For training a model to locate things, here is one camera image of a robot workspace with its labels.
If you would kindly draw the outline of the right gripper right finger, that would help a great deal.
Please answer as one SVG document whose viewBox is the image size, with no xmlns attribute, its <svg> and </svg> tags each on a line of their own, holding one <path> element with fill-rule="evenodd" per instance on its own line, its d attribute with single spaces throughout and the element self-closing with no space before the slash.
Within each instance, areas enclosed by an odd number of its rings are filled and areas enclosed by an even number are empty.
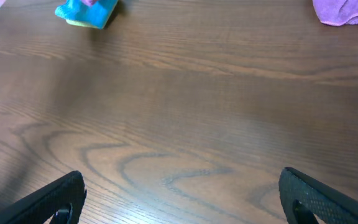
<svg viewBox="0 0 358 224">
<path fill-rule="evenodd" d="M 358 201 L 292 167 L 282 170 L 278 186 L 288 223 L 358 224 Z"/>
</svg>

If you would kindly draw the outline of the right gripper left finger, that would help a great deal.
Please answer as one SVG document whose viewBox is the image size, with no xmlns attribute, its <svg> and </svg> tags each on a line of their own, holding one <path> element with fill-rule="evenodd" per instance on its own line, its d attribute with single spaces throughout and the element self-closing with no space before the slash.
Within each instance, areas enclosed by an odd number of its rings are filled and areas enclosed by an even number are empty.
<svg viewBox="0 0 358 224">
<path fill-rule="evenodd" d="M 72 171 L 0 211 L 0 224 L 77 224 L 86 194 L 81 172 Z"/>
</svg>

